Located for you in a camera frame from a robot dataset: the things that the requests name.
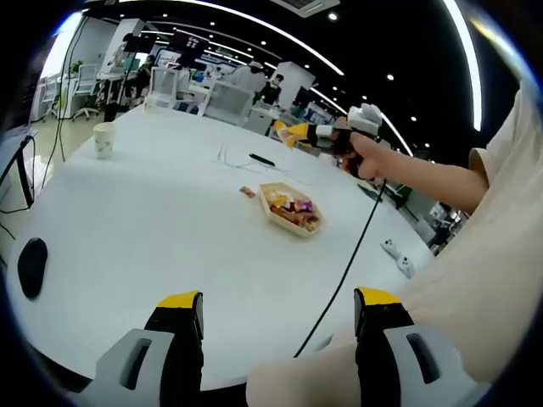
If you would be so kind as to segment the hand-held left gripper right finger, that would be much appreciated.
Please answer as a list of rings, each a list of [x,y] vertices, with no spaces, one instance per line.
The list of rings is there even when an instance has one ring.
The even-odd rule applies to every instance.
[[[362,406],[474,406],[487,393],[453,343],[415,324],[398,297],[358,287],[354,300]]]

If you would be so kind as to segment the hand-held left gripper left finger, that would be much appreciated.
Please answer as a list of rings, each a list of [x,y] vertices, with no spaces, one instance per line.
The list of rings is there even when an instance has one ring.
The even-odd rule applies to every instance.
[[[70,393],[75,406],[195,406],[204,354],[203,294],[160,301],[143,329],[132,329],[96,364],[92,381]]]

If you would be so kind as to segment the person's right hand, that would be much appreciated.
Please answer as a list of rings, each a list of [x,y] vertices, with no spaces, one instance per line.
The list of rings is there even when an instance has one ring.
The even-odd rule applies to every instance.
[[[380,176],[383,149],[370,137],[350,133],[350,151],[342,157],[341,168],[350,175],[371,180]]]

